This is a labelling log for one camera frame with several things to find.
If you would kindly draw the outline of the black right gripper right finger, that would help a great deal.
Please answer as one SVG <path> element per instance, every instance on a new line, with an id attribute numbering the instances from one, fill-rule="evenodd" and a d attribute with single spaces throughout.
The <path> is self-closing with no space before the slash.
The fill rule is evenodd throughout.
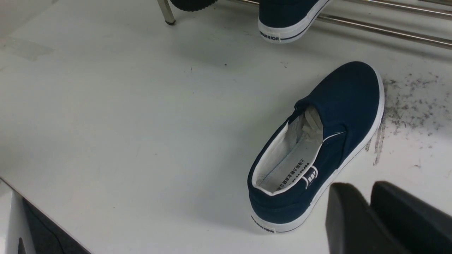
<path id="1" fill-rule="evenodd" d="M 412 254 L 450 254 L 452 218 L 386 181 L 374 183 L 371 208 L 391 235 Z"/>

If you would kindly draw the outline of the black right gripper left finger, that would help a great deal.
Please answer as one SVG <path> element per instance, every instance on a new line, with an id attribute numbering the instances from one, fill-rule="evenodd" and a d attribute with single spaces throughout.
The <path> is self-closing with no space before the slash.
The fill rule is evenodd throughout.
<path id="1" fill-rule="evenodd" d="M 326 233 L 331 254 L 409 254 L 350 183 L 329 188 Z"/>

